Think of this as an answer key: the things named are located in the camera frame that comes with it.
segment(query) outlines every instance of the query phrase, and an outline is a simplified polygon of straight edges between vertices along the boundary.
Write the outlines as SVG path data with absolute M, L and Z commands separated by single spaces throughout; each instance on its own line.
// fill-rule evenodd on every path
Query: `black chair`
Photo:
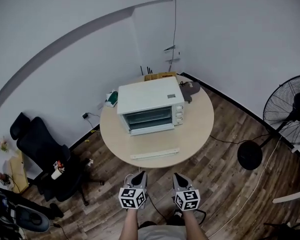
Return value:
M 272 226 L 275 228 L 274 232 L 264 238 L 260 238 L 259 240 L 272 239 L 277 238 L 278 240 L 300 240 L 300 229 L 296 229 L 300 227 L 300 223 L 293 227 L 289 227 L 287 224 L 271 224 L 264 223 L 265 226 Z
M 89 203 L 85 199 L 82 184 L 97 182 L 104 185 L 104 181 L 91 179 L 85 172 L 89 159 L 81 162 L 78 156 L 71 154 L 66 145 L 59 145 L 40 117 L 30 121 L 27 116 L 20 113 L 10 127 L 10 134 L 12 139 L 17 140 L 16 146 L 45 173 L 46 177 L 37 184 L 38 188 L 52 193 L 59 202 L 67 200 L 78 191 L 84 205 L 87 206 Z M 55 171 L 53 165 L 58 160 L 64 164 L 64 173 L 53 180 L 51 178 L 51 174 Z

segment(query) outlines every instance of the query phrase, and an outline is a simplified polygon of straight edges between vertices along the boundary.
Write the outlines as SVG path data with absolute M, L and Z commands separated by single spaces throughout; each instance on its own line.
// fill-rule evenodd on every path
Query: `white toaster oven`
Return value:
M 117 114 L 131 135 L 174 129 L 183 123 L 184 107 L 174 76 L 123 85 L 118 90 Z

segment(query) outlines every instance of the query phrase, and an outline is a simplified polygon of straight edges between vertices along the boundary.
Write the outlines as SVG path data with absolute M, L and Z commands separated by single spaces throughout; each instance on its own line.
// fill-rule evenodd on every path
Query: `baseboard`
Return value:
M 94 127 L 95 130 L 99 131 L 100 130 L 100 125 L 98 124 L 96 127 Z M 93 132 L 89 131 L 87 134 L 85 134 L 82 138 L 80 138 L 76 143 L 74 143 L 71 147 L 69 147 L 70 152 L 72 152 L 76 147 L 78 147 L 81 143 L 83 143 L 86 139 L 88 139 L 91 135 L 93 134 Z M 34 179 L 28 178 L 28 182 L 29 182 L 29 187 L 31 187 L 31 185 L 35 185 L 36 182 L 41 179 L 41 177 L 45 175 L 45 172 L 42 171 L 37 177 L 35 177 Z
M 95 130 L 100 130 L 100 124 L 98 124 L 96 127 L 94 127 Z M 88 139 L 93 132 L 89 131 L 86 135 L 84 135 L 82 138 L 80 138 L 76 143 L 74 143 L 71 147 L 69 147 L 69 150 L 72 152 L 76 147 L 78 147 L 82 142 L 84 142 L 86 139 Z
M 269 124 L 267 124 L 265 121 L 263 121 L 259 116 L 257 116 L 256 114 L 254 114 L 253 112 L 251 112 L 249 109 L 247 109 L 246 107 L 242 106 L 240 103 L 236 102 L 235 100 L 233 100 L 232 98 L 228 97 L 227 95 L 225 95 L 224 93 L 222 93 L 221 91 L 213 88 L 212 86 L 206 84 L 205 82 L 202 82 L 201 80 L 195 78 L 194 76 L 186 73 L 186 72 L 182 72 L 180 74 L 180 76 L 186 77 L 194 82 L 198 82 L 202 87 L 207 88 L 208 90 L 210 90 L 211 92 L 219 95 L 220 97 L 222 97 L 223 99 L 225 99 L 226 101 L 232 103 L 233 105 L 235 105 L 237 108 L 241 109 L 243 112 L 247 113 L 249 116 L 251 116 L 253 119 L 257 120 L 260 124 L 262 124 L 265 128 L 269 129 L 271 132 L 276 132 L 276 130 L 274 128 L 272 128 L 272 126 L 270 126 Z M 293 149 L 295 146 L 292 145 L 288 140 L 286 140 L 285 137 L 281 137 L 281 140 L 290 148 Z M 300 157 L 300 151 L 297 150 L 296 152 L 294 152 L 295 154 L 297 154 Z

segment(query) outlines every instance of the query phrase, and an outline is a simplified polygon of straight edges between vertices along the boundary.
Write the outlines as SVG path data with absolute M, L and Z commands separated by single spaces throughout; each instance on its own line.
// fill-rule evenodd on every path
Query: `round table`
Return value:
M 177 76 L 177 80 L 191 81 Z M 192 102 L 185 102 L 183 124 L 172 130 L 130 136 L 124 129 L 117 106 L 104 106 L 100 118 L 100 131 L 109 150 L 128 164 L 142 168 L 164 168 L 181 163 L 193 156 L 207 141 L 214 125 L 214 108 L 207 93 L 192 95 Z M 132 160 L 131 155 L 152 153 L 179 148 L 179 153 L 146 160 Z

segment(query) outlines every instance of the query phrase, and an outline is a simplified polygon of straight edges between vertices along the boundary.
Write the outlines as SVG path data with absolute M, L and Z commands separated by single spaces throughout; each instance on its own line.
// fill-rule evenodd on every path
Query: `wooden floor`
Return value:
M 214 108 L 214 127 L 211 135 L 227 141 L 253 139 L 266 134 L 266 129 L 246 113 L 220 96 L 206 90 Z M 265 137 L 257 140 L 261 143 Z M 262 170 L 278 139 L 263 148 L 262 165 L 254 170 L 243 169 L 237 161 L 238 146 L 222 143 L 212 138 L 192 158 L 169 168 L 146 169 L 148 193 L 159 211 L 165 216 L 174 210 L 172 202 L 172 175 L 182 173 L 193 180 L 201 194 L 200 209 L 207 212 L 202 224 L 210 237 L 235 215 L 246 202 L 257 185 Z M 137 167 L 129 165 L 114 156 L 103 142 L 99 132 L 89 137 L 89 142 L 79 145 L 74 153 L 82 158 L 92 158 L 91 175 L 105 180 L 104 186 L 89 183 L 84 191 L 90 203 L 85 207 L 79 194 L 59 203 L 55 199 L 46 202 L 35 186 L 24 193 L 24 197 L 48 206 L 54 202 L 64 212 L 64 218 L 56 220 L 62 225 L 69 239 L 118 240 L 126 211 L 118 201 L 118 192 L 127 174 L 136 173 Z M 271 232 L 264 222 L 294 222 L 300 218 L 300 199 L 286 203 L 272 204 L 273 198 L 300 191 L 300 157 L 291 153 L 282 142 L 279 143 L 258 188 L 241 213 L 225 226 L 213 240 L 257 240 Z M 151 203 L 138 212 L 138 221 L 154 221 L 164 224 L 163 218 Z M 28 239 L 66 239 L 60 228 L 51 227 L 46 233 L 27 232 Z

